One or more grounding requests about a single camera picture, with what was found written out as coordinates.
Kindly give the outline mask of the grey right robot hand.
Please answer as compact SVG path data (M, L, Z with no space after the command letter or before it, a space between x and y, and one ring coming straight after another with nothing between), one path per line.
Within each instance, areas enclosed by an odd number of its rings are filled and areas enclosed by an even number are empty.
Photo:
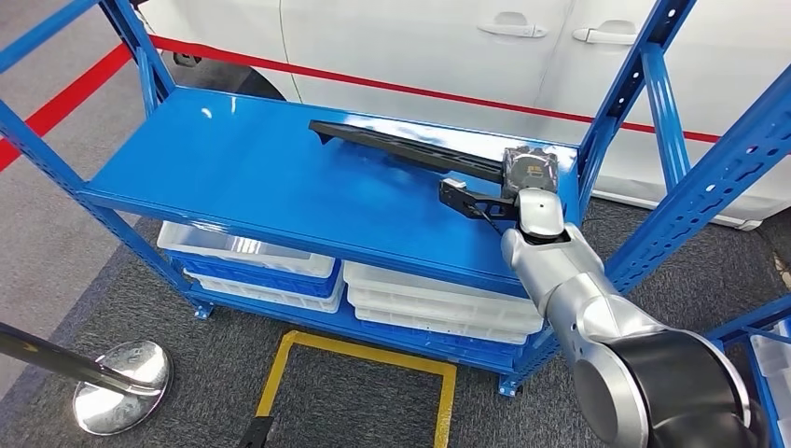
M501 196L515 199L522 189L558 190L558 158L540 147L507 147L502 160Z

